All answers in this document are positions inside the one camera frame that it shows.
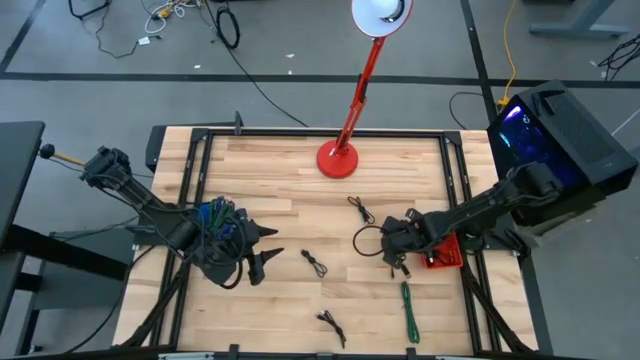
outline white lamp shade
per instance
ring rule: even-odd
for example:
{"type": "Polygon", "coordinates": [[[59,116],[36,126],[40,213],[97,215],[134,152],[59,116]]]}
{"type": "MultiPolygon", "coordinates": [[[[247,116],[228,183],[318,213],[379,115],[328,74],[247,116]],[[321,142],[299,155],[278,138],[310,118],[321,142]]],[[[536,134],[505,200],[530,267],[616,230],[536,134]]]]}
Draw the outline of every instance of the white lamp shade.
{"type": "Polygon", "coordinates": [[[385,37],[398,31],[409,19],[413,0],[404,0],[404,11],[394,22],[383,20],[395,13],[400,0],[352,0],[351,13],[356,26],[371,37],[385,37]]]}

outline wooden table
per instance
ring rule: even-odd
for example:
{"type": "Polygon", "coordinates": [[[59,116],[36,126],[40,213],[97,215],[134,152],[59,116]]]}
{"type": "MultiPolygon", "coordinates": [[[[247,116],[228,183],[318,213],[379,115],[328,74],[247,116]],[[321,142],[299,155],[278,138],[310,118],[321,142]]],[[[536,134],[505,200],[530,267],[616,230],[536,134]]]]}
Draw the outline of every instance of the wooden table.
{"type": "MultiPolygon", "coordinates": [[[[152,185],[164,201],[177,201],[191,130],[167,128],[152,185]]],[[[477,194],[497,181],[493,157],[485,132],[462,131],[461,137],[472,193],[477,194]]],[[[400,218],[409,207],[422,212],[449,207],[438,142],[354,138],[358,169],[347,179],[333,180],[322,176],[315,164],[316,150],[326,140],[214,138],[204,199],[218,195],[233,199],[258,224],[279,230],[263,238],[256,250],[284,247],[285,251],[266,265],[266,279],[257,287],[250,286],[245,274],[236,289],[227,291],[192,268],[179,350],[227,351],[235,343],[243,352],[404,354],[413,346],[418,354],[471,354],[457,269],[425,270],[417,255],[408,256],[406,264],[413,275],[408,282],[421,335],[420,344],[413,345],[407,338],[400,297],[404,276],[398,272],[392,279],[381,257],[359,256],[352,247],[353,234],[363,223],[347,196],[360,196],[377,223],[389,215],[400,218]],[[327,266],[324,279],[300,255],[301,249],[327,266]],[[333,329],[315,318],[325,309],[346,333],[344,350],[333,329]]],[[[200,159],[196,158],[195,169],[200,159]]],[[[462,199],[454,156],[452,162],[457,198],[462,199]]],[[[190,200],[196,175],[191,179],[190,200]]],[[[359,246],[365,252],[375,251],[379,238],[379,233],[365,231],[359,246]]],[[[128,338],[156,302],[165,256],[165,248],[154,249],[133,269],[114,343],[128,338]]],[[[536,348],[517,259],[507,251],[486,251],[485,257],[496,307],[520,338],[536,348]]],[[[486,321],[481,307],[476,307],[486,349],[486,321]]],[[[165,316],[163,342],[168,339],[170,318],[165,316]]]]}

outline computer tower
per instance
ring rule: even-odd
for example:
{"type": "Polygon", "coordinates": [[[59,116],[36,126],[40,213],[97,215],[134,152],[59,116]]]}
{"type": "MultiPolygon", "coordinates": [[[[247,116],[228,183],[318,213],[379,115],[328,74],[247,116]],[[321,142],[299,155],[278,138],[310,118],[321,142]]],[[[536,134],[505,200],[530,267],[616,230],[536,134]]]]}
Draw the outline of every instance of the computer tower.
{"type": "Polygon", "coordinates": [[[537,161],[547,164],[564,186],[554,203],[513,212],[519,225],[586,211],[626,189],[638,167],[557,80],[514,96],[487,133],[500,179],[514,167],[537,161]]]}

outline concrete floor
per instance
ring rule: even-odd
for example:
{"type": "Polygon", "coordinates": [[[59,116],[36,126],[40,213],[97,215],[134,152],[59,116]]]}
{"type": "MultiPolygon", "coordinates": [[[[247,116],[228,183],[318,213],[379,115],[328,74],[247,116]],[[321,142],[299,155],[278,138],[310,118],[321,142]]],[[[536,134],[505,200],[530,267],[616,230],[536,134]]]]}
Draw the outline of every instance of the concrete floor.
{"type": "MultiPolygon", "coordinates": [[[[75,0],[78,12],[102,0],[75,0]]],[[[489,77],[510,75],[502,45],[502,25],[510,2],[470,0],[489,77]]],[[[532,21],[574,18],[586,2],[573,6],[558,1],[519,2],[510,25],[510,44],[518,78],[601,80],[602,69],[590,64],[605,58],[619,40],[568,40],[533,37],[532,21]]],[[[9,48],[36,0],[0,0],[0,51],[9,48]]],[[[370,40],[353,25],[344,0],[260,0],[232,2],[242,39],[235,51],[251,74],[355,75],[362,70],[370,40]]],[[[640,32],[640,3],[618,0],[602,22],[628,25],[640,32]]],[[[113,2],[101,32],[105,48],[129,51],[144,36],[146,13],[138,1],[113,2]]],[[[164,39],[115,60],[97,50],[93,33],[100,14],[83,23],[71,17],[65,1],[45,2],[7,71],[9,73],[74,74],[242,74],[223,45],[195,9],[184,19],[172,17],[164,39]]],[[[477,79],[460,3],[450,0],[416,1],[410,22],[389,39],[377,75],[458,77],[477,79]]],[[[100,145],[129,154],[134,171],[144,168],[144,149],[153,125],[229,121],[234,111],[248,125],[295,125],[267,103],[249,82],[126,82],[28,81],[2,79],[0,121],[42,120],[44,141],[79,158],[91,157],[100,145]]],[[[640,80],[640,61],[631,63],[617,80],[640,80]]],[[[310,126],[341,126],[347,114],[353,83],[260,83],[280,106],[310,126]]],[[[501,88],[492,89],[496,99],[501,88]]],[[[428,84],[372,84],[363,127],[457,128],[447,103],[457,91],[480,91],[477,86],[428,84]]],[[[638,108],[640,89],[573,90],[609,130],[638,108]]],[[[488,124],[479,97],[459,97],[454,111],[470,129],[488,124]]],[[[640,119],[631,122],[618,139],[627,149],[640,145],[640,119]]],[[[562,241],[534,250],[547,322],[557,355],[626,359],[637,353],[634,334],[640,287],[640,249],[634,217],[640,212],[637,184],[603,205],[593,221],[578,227],[562,241]],[[601,244],[606,238],[607,247],[601,244]]],[[[75,173],[57,164],[37,161],[19,208],[17,223],[41,232],[101,228],[131,216],[131,210],[82,184],[75,173]]],[[[56,310],[42,315],[36,343],[46,351],[64,351],[93,331],[108,309],[56,310]]],[[[84,349],[110,344],[115,321],[84,349]]],[[[0,356],[12,352],[0,346],[0,356]]]]}

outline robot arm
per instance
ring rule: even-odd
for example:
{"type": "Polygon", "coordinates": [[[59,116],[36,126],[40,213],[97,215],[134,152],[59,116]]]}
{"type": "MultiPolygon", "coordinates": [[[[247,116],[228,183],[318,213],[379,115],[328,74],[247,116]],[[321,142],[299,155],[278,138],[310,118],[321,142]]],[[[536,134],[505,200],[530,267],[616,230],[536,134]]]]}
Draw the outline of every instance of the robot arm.
{"type": "Polygon", "coordinates": [[[169,250],[198,266],[209,280],[224,288],[230,288],[224,284],[243,259],[249,263],[251,285],[260,284],[265,276],[264,264],[283,250],[254,254],[253,246],[260,237],[278,231],[249,220],[245,209],[234,209],[226,218],[233,232],[220,239],[205,228],[198,208],[184,209],[166,204],[140,184],[131,175],[129,158],[118,149],[98,149],[98,154],[84,165],[81,180],[105,193],[105,189],[118,192],[124,202],[154,224],[157,236],[169,250]]]}
{"type": "Polygon", "coordinates": [[[420,214],[407,210],[408,220],[387,217],[382,225],[383,260],[401,268],[408,252],[425,253],[432,259],[432,249],[441,244],[447,234],[460,231],[480,235],[491,229],[496,219],[521,207],[536,207],[558,198],[562,184],[551,170],[541,163],[531,163],[513,169],[505,179],[491,189],[447,211],[420,214]]]}

